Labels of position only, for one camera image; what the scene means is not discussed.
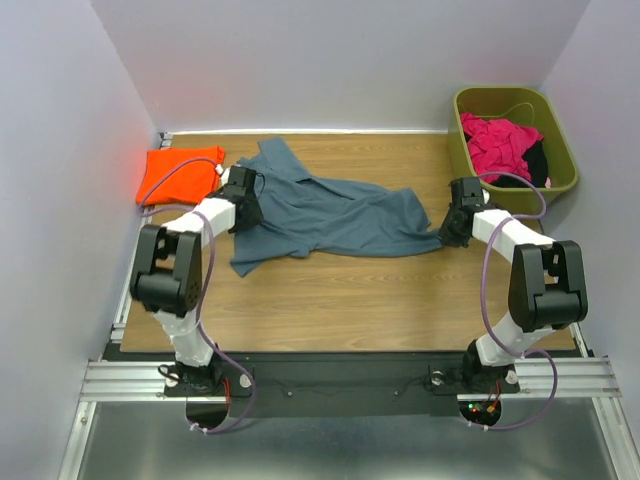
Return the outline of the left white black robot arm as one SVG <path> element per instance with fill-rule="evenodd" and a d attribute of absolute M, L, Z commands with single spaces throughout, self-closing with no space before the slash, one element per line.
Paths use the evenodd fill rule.
<path fill-rule="evenodd" d="M 258 173 L 242 166 L 222 171 L 220 188 L 180 217 L 140 230 L 129 280 L 131 298 L 161 325 L 174 348 L 175 362 L 159 368 L 169 388 L 213 394 L 228 381 L 217 345 L 200 319 L 213 273 L 215 239 L 238 233 L 263 220 Z"/>

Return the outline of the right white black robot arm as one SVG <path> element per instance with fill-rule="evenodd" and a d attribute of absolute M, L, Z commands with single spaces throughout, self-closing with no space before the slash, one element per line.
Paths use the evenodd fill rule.
<path fill-rule="evenodd" d="M 547 210 L 541 191 L 521 181 L 540 200 L 537 214 L 512 214 L 489 201 L 478 177 L 450 183 L 451 200 L 439 229 L 443 245 L 466 247 L 471 240 L 486 244 L 482 263 L 480 309 L 486 333 L 472 341 L 460 366 L 462 383 L 472 390 L 491 384 L 496 374 L 557 330 L 585 319 L 588 296 L 581 247 L 558 241 L 524 222 Z M 507 313 L 496 324 L 488 318 L 486 290 L 490 256 L 498 253 L 511 266 Z"/>

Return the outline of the blue-grey t-shirt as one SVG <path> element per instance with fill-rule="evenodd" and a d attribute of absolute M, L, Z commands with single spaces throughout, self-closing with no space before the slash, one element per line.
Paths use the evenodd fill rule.
<path fill-rule="evenodd" d="M 263 262 L 313 251 L 356 257 L 404 257 L 442 242 L 410 188 L 318 177 L 279 137 L 237 164 L 258 173 L 263 222 L 234 235 L 232 269 L 241 277 Z"/>

